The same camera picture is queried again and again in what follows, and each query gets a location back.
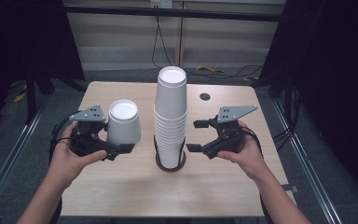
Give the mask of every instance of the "power strip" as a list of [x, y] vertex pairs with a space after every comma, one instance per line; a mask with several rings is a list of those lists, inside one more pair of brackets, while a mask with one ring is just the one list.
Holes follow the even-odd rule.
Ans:
[[172, 8], [172, 0], [150, 0], [152, 8]]

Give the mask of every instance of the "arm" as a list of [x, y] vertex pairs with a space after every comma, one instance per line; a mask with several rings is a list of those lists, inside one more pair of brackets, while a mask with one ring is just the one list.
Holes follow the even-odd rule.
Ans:
[[[246, 131], [247, 126], [241, 121], [239, 123]], [[244, 136], [239, 153], [220, 151], [217, 156], [236, 162], [254, 180], [274, 223], [310, 223], [284, 192], [281, 184], [267, 167], [252, 136]]]
[[[69, 125], [62, 133], [62, 138], [70, 137], [75, 126], [76, 123]], [[106, 157], [104, 150], [78, 157], [69, 144], [69, 139], [57, 144], [45, 179], [17, 223], [49, 223], [63, 192], [83, 168]]]

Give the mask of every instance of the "wooden table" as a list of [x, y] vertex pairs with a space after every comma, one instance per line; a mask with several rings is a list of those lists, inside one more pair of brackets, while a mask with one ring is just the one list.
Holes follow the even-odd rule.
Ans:
[[[186, 147], [185, 166], [174, 173], [158, 168], [153, 136], [155, 83], [92, 82], [79, 109], [101, 105], [108, 116], [110, 105], [129, 99], [138, 105], [142, 142], [131, 154], [114, 161], [98, 161], [86, 167], [63, 194], [62, 215], [67, 217], [256, 217], [263, 216], [255, 183], [235, 163], [209, 160]], [[209, 101], [200, 99], [202, 93]], [[219, 106], [257, 105], [241, 120], [257, 134], [264, 158], [281, 184], [287, 179], [269, 133], [254, 89], [243, 86], [187, 84], [186, 142], [206, 144], [216, 130], [195, 129], [196, 119], [211, 119]], [[104, 140], [106, 132], [101, 131]]]

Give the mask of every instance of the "forearm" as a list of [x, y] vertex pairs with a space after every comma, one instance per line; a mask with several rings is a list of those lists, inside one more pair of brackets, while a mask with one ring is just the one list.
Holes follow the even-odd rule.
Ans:
[[18, 223], [49, 223], [64, 190], [47, 175]]
[[274, 223], [310, 223], [269, 169], [255, 183]]

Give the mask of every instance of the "finger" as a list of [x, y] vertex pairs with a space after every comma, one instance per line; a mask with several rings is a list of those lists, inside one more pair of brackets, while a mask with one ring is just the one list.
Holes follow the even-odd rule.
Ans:
[[237, 162], [237, 153], [231, 152], [231, 151], [219, 151], [217, 153], [217, 157], [224, 159], [224, 160], [228, 160], [228, 161], [232, 161], [232, 162]]
[[99, 151], [91, 153], [87, 156], [80, 157], [79, 160], [80, 160], [82, 167], [86, 167], [96, 161], [102, 160], [106, 156], [107, 156], [107, 153], [105, 150], [99, 150]]
[[73, 122], [72, 124], [66, 126], [65, 130], [62, 133], [62, 138], [70, 137], [72, 130], [76, 127], [77, 122]]
[[241, 126], [242, 128], [248, 128], [248, 125], [246, 125], [243, 121], [238, 120], [238, 123], [240, 124], [240, 126]]

